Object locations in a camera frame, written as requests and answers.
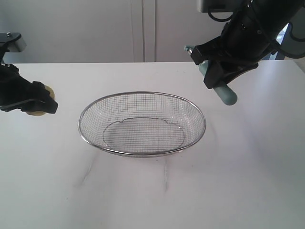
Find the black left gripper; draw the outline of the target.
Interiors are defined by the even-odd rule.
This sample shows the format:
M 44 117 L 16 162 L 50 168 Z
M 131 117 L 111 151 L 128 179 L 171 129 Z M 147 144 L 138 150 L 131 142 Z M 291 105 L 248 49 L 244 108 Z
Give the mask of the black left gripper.
M 45 112 L 54 114 L 58 103 L 50 97 L 50 92 L 45 89 L 45 84 L 38 81 L 32 83 L 19 74 L 15 65 L 0 65 L 0 109 L 10 112 L 19 109 L 22 112 Z

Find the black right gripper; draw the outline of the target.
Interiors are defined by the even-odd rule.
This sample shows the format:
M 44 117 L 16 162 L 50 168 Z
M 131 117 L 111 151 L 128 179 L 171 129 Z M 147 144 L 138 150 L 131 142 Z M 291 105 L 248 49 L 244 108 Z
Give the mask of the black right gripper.
M 293 59 L 301 58 L 300 53 L 286 51 L 276 41 L 280 30 L 301 7 L 300 0 L 245 0 L 221 36 L 192 50 L 196 65 L 208 61 L 203 80 L 206 87 L 229 84 L 241 74 L 256 69 L 258 62 L 273 51 Z

